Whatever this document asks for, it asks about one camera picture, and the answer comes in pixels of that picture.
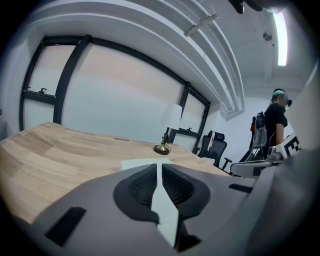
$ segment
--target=white lampshade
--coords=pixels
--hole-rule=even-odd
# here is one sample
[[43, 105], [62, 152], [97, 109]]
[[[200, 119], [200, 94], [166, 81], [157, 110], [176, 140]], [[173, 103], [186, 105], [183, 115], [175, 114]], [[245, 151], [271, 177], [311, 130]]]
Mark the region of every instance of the white lampshade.
[[170, 103], [166, 107], [160, 123], [166, 127], [179, 130], [181, 114], [182, 107], [177, 104]]

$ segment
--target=mesh chair back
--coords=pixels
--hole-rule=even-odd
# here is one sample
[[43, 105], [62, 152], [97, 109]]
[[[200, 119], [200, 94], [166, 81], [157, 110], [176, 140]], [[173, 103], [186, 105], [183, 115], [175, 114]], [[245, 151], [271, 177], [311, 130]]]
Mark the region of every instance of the mesh chair back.
[[216, 132], [214, 135], [212, 146], [208, 151], [208, 145], [210, 143], [211, 136], [205, 135], [202, 139], [202, 147], [198, 157], [215, 159], [214, 166], [219, 167], [220, 159], [227, 147], [227, 143], [224, 141], [225, 135]]

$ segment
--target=desk lamp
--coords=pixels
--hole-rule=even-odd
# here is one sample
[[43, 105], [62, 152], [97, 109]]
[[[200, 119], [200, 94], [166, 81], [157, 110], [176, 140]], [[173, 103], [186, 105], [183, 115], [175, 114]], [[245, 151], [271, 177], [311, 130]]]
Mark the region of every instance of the desk lamp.
[[167, 127], [164, 136], [162, 137], [162, 142], [160, 145], [155, 145], [153, 150], [161, 155], [168, 155], [171, 150], [166, 147], [169, 140], [169, 128], [179, 130], [180, 120], [182, 115], [182, 107], [177, 104], [169, 104], [160, 120], [160, 123]]

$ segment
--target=backpack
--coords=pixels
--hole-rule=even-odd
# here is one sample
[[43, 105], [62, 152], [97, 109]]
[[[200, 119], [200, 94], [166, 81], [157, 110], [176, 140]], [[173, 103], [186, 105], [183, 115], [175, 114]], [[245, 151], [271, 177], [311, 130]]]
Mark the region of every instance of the backpack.
[[250, 145], [251, 149], [264, 148], [267, 145], [267, 129], [263, 112], [252, 118], [251, 129], [253, 136], [251, 139], [252, 144]]

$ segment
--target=black mesh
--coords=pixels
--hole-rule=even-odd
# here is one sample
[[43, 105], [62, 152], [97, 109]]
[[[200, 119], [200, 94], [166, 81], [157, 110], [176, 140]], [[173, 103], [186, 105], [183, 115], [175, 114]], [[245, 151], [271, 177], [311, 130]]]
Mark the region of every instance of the black mesh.
[[214, 140], [212, 146], [209, 148], [208, 145], [210, 143], [211, 136], [205, 135], [202, 138], [202, 147], [198, 156], [200, 158], [210, 158], [215, 159], [214, 165], [219, 167], [220, 159], [227, 147], [227, 143], [223, 141], [225, 139], [225, 135], [219, 132], [216, 132], [214, 135]]
[[151, 209], [152, 197], [157, 187], [157, 169], [150, 170], [129, 185], [129, 194], [139, 204]]
[[195, 193], [194, 185], [164, 168], [162, 169], [162, 183], [175, 207]]

